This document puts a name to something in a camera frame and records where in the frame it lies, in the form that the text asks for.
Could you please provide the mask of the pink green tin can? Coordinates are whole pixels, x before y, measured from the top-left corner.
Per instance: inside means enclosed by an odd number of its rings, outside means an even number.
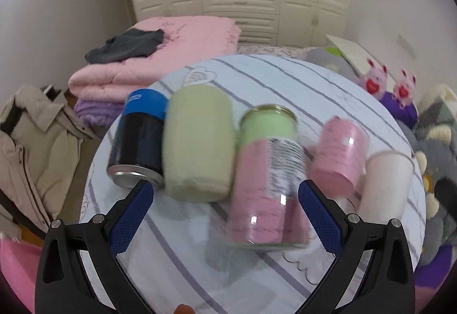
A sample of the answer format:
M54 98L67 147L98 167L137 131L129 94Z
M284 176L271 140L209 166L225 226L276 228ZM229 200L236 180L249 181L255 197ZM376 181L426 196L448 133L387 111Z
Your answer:
M247 111L239 122L228 240L267 250L305 246L308 219L297 198L305 177L295 114L275 104Z

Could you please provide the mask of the dark grey garment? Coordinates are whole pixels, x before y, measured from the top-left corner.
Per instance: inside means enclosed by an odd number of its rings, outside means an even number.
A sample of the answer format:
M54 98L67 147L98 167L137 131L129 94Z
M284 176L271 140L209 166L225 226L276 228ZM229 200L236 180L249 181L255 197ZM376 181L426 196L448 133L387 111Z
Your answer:
M130 58L149 57L155 53L164 39L165 32L162 29L143 31L131 28L108 39L102 47L90 50L85 59L90 64L107 64Z

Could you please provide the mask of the purple cushion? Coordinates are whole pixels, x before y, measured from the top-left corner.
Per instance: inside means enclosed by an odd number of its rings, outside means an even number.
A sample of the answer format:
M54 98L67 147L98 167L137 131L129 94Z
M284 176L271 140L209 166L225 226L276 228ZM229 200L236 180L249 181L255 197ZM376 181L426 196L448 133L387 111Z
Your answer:
M392 93L386 92L380 103L390 112L395 120L403 122L407 127L413 129L418 122L418 111L412 103L405 108L400 107L400 102L392 98Z

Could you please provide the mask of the white wall socket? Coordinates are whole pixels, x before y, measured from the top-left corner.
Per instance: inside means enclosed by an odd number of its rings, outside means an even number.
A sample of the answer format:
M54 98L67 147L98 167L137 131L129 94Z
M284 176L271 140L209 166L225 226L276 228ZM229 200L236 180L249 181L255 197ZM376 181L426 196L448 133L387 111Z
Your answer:
M398 33L397 34L397 38L396 38L396 42L397 42L397 44L399 44L399 46L403 50L405 50L405 52L408 55L410 55L410 57L412 59L416 59L418 57L418 50L416 49L414 44L407 39L407 37L405 37L401 33Z

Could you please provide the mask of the grey plush toy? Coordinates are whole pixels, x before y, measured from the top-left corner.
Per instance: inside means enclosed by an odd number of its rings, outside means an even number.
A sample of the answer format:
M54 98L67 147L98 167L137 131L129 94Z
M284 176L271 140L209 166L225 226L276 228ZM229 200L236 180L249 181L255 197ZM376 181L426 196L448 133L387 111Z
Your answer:
M422 267L431 264L440 247L456 244L456 130L440 124L418 137L406 124L397 123L418 161L425 192Z

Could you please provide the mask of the light green plastic cup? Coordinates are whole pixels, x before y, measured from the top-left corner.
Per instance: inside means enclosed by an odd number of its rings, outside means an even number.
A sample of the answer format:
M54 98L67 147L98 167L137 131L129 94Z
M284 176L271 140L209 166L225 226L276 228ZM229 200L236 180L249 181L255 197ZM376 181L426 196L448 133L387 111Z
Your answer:
M180 88L168 104L163 132L165 190L187 202L214 202L231 192L235 163L232 102L216 87Z

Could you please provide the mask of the beige jacket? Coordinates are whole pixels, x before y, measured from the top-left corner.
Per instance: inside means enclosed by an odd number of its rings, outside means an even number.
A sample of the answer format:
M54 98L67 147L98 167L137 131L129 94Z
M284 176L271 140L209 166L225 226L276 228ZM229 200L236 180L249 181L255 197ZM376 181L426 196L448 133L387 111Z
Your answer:
M1 205L45 237L71 188L81 146L93 138L67 103L20 87L1 112Z

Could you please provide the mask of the white paper cup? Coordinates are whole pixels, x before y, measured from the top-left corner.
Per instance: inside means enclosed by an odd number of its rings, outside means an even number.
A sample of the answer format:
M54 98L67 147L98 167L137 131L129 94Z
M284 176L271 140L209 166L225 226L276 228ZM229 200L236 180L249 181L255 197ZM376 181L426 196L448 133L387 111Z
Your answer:
M357 214L366 223L399 219L407 204L414 174L412 159L399 151L380 151L366 163L366 177Z

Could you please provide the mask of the pink bag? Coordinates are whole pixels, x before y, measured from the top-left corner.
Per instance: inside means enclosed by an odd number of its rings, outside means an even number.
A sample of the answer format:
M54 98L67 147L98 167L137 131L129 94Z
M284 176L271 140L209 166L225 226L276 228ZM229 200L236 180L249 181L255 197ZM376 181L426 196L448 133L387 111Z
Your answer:
M1 272L18 299L35 313L36 276L42 249L1 233Z

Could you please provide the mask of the white board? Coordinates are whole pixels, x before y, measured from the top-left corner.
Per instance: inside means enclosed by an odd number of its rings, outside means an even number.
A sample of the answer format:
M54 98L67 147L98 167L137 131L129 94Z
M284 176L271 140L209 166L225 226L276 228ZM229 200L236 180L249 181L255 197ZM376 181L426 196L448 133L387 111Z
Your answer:
M357 42L349 41L334 35L326 35L325 37L329 44L332 44L339 50L358 77L370 71L368 59L372 61L372 64L376 68L381 68L382 64Z

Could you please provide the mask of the pink bunny plush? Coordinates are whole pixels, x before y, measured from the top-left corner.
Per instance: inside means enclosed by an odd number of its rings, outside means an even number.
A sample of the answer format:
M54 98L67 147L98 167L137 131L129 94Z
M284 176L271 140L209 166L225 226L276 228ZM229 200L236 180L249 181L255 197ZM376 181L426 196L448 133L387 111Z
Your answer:
M385 65L377 68L370 58L367 59L367 63L370 69L367 73L361 75L358 85L375 99L382 100L386 93L387 68Z
M415 96L416 76L409 75L405 69L401 70L402 77L396 81L392 92L392 99L396 100L399 108L404 110L410 106Z

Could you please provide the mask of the right pink bunny plush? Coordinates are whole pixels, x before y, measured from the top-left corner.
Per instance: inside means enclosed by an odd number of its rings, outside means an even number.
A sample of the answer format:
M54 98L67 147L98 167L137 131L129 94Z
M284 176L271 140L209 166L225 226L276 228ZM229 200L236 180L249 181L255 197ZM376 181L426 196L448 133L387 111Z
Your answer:
M402 77L396 81L392 92L392 99L396 100L399 108L404 110L410 106L415 96L416 76L409 75L405 69L401 70Z

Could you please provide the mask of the small pink can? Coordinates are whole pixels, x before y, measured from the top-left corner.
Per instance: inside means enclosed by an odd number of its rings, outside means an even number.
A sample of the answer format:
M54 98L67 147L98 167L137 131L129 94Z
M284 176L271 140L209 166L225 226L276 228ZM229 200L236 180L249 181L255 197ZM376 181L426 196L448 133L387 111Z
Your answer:
M353 195L369 146L370 138L359 124L334 116L321 130L308 178L328 198Z

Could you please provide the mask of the grey green pillow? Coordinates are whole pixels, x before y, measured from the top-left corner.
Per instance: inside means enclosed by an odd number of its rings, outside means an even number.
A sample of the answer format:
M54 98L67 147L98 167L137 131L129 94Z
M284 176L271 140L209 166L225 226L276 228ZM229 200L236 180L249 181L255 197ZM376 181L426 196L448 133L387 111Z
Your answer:
M306 49L303 61L329 69L346 79L358 83L359 76L336 47L313 47Z

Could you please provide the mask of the purple fuzzy blanket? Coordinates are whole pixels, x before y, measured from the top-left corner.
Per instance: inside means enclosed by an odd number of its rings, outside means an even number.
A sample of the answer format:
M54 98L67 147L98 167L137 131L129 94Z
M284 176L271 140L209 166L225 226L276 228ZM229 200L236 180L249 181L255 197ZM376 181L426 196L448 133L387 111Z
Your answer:
M78 99L74 113L88 127L110 127L123 107L123 103Z

